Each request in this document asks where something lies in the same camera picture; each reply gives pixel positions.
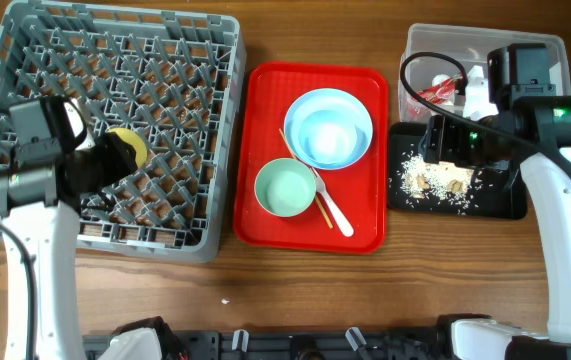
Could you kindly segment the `rice and shell scraps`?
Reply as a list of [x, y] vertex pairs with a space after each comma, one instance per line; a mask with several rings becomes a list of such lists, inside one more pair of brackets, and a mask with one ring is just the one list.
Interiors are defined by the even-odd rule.
[[428, 211], [448, 209], [464, 214], [472, 205], [471, 191], [477, 189], [473, 170], [450, 162], [426, 163], [418, 154], [403, 153], [395, 174], [400, 177], [400, 194], [404, 197], [401, 204], [411, 210], [422, 207]]

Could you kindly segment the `red snack wrapper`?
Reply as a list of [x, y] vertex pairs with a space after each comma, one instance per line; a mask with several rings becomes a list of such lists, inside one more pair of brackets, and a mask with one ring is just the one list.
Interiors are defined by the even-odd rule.
[[432, 79], [430, 87], [418, 91], [417, 94], [435, 105], [453, 105], [457, 86], [461, 84], [461, 81], [460, 74], [454, 76], [439, 74]]

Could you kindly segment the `yellow cup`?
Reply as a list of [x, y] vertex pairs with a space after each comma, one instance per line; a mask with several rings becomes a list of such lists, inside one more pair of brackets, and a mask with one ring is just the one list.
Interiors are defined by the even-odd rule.
[[135, 163], [138, 168], [144, 166], [148, 158], [148, 148], [144, 140], [134, 131], [127, 128], [112, 128], [109, 133], [116, 134], [122, 141], [132, 146], [135, 152]]

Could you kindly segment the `white tissue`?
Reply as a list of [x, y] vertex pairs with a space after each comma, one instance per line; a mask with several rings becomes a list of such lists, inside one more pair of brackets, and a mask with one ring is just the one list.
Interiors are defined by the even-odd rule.
[[432, 79], [433, 99], [435, 105], [449, 111], [456, 110], [455, 97], [456, 97], [457, 79], [445, 74], [436, 75]]

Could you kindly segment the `light blue bowl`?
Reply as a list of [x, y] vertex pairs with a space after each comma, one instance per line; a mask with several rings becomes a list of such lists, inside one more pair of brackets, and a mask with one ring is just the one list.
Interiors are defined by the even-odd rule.
[[352, 121], [338, 111], [320, 110], [306, 117], [298, 134], [299, 144], [311, 160], [336, 165], [349, 158], [356, 146]]

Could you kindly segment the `white plastic fork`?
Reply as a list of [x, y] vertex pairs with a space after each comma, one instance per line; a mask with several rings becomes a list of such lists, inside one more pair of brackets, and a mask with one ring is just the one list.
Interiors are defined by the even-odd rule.
[[349, 220], [345, 217], [343, 212], [340, 208], [336, 205], [332, 197], [330, 196], [329, 192], [326, 189], [326, 185], [324, 180], [321, 178], [319, 173], [315, 168], [312, 168], [311, 171], [314, 174], [315, 182], [316, 182], [316, 189], [317, 192], [321, 195], [323, 200], [325, 201], [330, 213], [332, 214], [336, 225], [338, 226], [339, 230], [345, 237], [352, 237], [355, 233], [354, 228], [352, 227]]

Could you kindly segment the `wooden chopstick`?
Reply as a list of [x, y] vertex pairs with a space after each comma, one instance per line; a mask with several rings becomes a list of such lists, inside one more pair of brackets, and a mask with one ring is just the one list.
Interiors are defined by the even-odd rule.
[[[300, 159], [296, 156], [296, 154], [295, 154], [294, 151], [292, 150], [292, 148], [290, 147], [290, 145], [289, 145], [289, 143], [288, 143], [288, 141], [287, 141], [287, 138], [286, 138], [286, 136], [285, 136], [283, 130], [279, 128], [278, 131], [279, 131], [279, 134], [280, 134], [280, 136], [281, 136], [283, 142], [285, 143], [285, 146], [286, 146], [288, 152], [290, 153], [291, 157], [292, 157], [294, 160], [297, 160], [297, 161], [301, 162]], [[331, 221], [331, 219], [330, 219], [330, 217], [329, 217], [327, 211], [325, 210], [325, 208], [324, 208], [324, 206], [323, 206], [323, 204], [322, 204], [322, 202], [321, 202], [321, 200], [320, 200], [320, 198], [319, 198], [317, 192], [315, 193], [314, 201], [315, 201], [315, 203], [316, 203], [316, 205], [317, 205], [319, 211], [321, 212], [321, 214], [322, 214], [322, 216], [323, 216], [323, 218], [324, 218], [324, 220], [325, 220], [327, 226], [329, 227], [329, 229], [333, 229], [333, 228], [334, 228], [334, 225], [333, 225], [333, 223], [332, 223], [332, 221]]]

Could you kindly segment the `green bowl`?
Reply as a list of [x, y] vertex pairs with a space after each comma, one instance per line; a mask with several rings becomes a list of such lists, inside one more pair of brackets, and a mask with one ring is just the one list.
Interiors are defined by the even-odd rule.
[[316, 184], [312, 171], [291, 158], [266, 163], [254, 182], [254, 195], [269, 214], [287, 218], [302, 214], [313, 203]]

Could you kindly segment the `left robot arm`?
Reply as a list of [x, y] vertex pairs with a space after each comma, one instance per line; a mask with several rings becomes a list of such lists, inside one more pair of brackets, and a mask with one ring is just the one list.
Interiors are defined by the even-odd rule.
[[8, 266], [8, 359], [82, 359], [75, 258], [80, 198], [147, 160], [138, 134], [116, 128], [21, 144], [0, 174], [0, 231]]

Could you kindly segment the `black waste tray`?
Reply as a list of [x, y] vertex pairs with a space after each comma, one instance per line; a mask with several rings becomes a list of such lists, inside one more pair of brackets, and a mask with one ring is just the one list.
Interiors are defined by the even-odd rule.
[[432, 212], [453, 214], [458, 216], [484, 216], [518, 220], [527, 214], [527, 192], [521, 178], [510, 178], [510, 172], [500, 170], [474, 171], [477, 189], [472, 190], [472, 205], [464, 214], [456, 214], [453, 210], [437, 209], [428, 211], [422, 207], [411, 210], [402, 205], [404, 197], [400, 194], [400, 177], [395, 174], [400, 169], [403, 153], [418, 154], [418, 145], [424, 135], [426, 126], [419, 123], [396, 123], [388, 135], [388, 173], [387, 173], [387, 206], [390, 208], [416, 212]]

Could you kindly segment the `grey dishwasher rack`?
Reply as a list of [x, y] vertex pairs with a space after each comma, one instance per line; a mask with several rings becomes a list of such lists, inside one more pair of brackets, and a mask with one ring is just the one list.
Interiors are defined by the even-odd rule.
[[82, 248], [206, 263], [219, 248], [246, 50], [226, 15], [14, 1], [0, 24], [0, 171], [16, 141], [2, 109], [73, 97], [88, 133], [125, 127], [136, 173], [82, 200]]

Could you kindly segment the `clear plastic bin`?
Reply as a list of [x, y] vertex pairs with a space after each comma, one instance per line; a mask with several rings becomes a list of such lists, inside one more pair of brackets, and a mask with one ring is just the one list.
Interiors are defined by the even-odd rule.
[[[563, 40], [556, 35], [518, 31], [436, 25], [413, 24], [408, 31], [407, 45], [401, 63], [418, 52], [434, 52], [457, 60], [468, 73], [487, 72], [487, 55], [498, 48], [513, 43], [542, 43], [549, 51], [551, 80], [556, 86], [557, 96], [571, 94], [571, 80], [566, 49]], [[415, 91], [431, 86], [432, 79], [439, 74], [458, 75], [458, 69], [446, 61], [425, 57], [413, 60], [406, 69], [406, 78]], [[435, 115], [416, 102], [398, 85], [399, 118], [401, 122], [426, 123]], [[462, 115], [465, 97], [456, 94], [453, 112]]]

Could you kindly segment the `light blue plate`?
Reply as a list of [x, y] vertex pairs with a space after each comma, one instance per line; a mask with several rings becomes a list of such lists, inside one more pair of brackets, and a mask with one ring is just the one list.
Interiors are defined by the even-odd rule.
[[[302, 150], [298, 134], [302, 121], [320, 110], [340, 112], [350, 119], [356, 128], [356, 146], [347, 160], [336, 165], [317, 164]], [[339, 170], [358, 162], [368, 152], [373, 139], [373, 121], [366, 107], [353, 95], [339, 89], [320, 88], [309, 91], [297, 98], [286, 112], [283, 132], [287, 141], [304, 163], [321, 170]]]

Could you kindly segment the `red plastic tray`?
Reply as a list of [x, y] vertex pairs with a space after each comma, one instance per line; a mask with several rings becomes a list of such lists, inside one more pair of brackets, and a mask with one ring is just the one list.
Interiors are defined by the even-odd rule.
[[[254, 183], [268, 162], [290, 153], [279, 131], [290, 105], [319, 88], [343, 90], [356, 97], [373, 122], [373, 140], [364, 156], [341, 170], [322, 171], [330, 196], [355, 229], [345, 237], [330, 228], [317, 205], [300, 215], [269, 214], [256, 199]], [[254, 246], [347, 254], [376, 251], [386, 236], [387, 130], [389, 84], [364, 67], [268, 62], [250, 75], [238, 164], [233, 228]]]

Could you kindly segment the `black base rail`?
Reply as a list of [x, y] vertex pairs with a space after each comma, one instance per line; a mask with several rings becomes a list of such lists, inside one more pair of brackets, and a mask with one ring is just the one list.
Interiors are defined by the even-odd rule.
[[260, 333], [238, 329], [171, 332], [162, 318], [127, 324], [111, 335], [83, 338], [87, 359], [105, 357], [125, 330], [144, 325], [159, 332], [162, 359], [521, 359], [523, 351], [511, 334], [465, 330], [457, 334], [456, 318], [441, 317], [434, 326], [391, 328], [368, 332]]

